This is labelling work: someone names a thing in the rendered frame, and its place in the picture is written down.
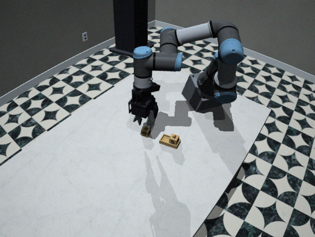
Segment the tan wooden tray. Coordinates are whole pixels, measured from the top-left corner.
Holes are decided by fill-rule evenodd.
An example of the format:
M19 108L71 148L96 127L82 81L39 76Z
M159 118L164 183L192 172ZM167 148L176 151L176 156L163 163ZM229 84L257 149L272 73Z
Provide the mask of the tan wooden tray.
M159 143L177 149L180 142L181 142L181 139L179 139L177 145L173 145L173 144L169 143L169 138L170 138L169 135L163 134L159 140Z

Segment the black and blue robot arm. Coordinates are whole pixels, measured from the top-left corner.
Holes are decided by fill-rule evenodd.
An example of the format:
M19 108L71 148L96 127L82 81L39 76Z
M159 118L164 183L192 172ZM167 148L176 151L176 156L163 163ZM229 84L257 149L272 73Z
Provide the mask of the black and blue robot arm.
M163 28L160 34L160 52L152 52L147 46L134 50L134 85L140 89L150 87L152 71L181 71L183 56L178 53L178 47L208 38L218 39L218 51L207 70L199 75L198 88L204 94L214 96L218 103L234 102L237 99L237 64L243 60L244 54L238 29L225 20L212 20L180 30Z

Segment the tan cube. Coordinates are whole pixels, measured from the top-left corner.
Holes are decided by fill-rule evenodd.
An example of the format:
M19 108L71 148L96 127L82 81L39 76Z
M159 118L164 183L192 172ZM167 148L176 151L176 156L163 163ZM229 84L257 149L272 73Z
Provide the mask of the tan cube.
M173 145L177 145L178 141L179 141L179 136L172 133L172 135L169 138L169 143Z
M149 127L144 126L141 129L141 135L144 137L149 137L149 135L151 134L151 129Z

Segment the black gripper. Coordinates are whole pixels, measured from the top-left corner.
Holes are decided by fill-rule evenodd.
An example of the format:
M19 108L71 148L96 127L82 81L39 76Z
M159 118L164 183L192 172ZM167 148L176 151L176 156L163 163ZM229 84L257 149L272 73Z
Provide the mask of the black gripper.
M147 118L146 126L150 125L150 129L152 129L155 119L158 113L157 102L155 102L154 95L148 93L153 88L152 85L148 88L137 88L133 82L132 89L132 99L128 102L129 113L135 115L133 122L138 121L138 124L141 125L142 118ZM141 90L141 91L140 91ZM141 96L140 96L141 95ZM136 101L137 99L137 101ZM131 104L131 109L130 109Z

